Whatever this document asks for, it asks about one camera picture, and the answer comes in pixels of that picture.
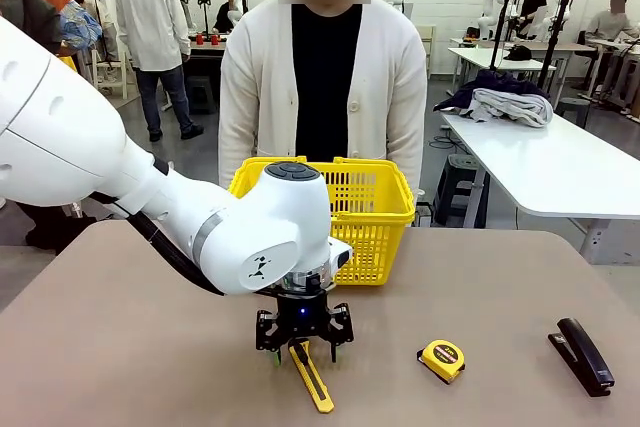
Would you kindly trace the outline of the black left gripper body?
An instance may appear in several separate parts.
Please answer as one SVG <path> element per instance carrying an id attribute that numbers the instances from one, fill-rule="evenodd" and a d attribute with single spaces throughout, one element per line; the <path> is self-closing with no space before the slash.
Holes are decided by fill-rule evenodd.
<path id="1" fill-rule="evenodd" d="M 314 297 L 278 297 L 274 339 L 278 343 L 307 337 L 329 341 L 331 314 L 327 297 L 327 293 Z"/>

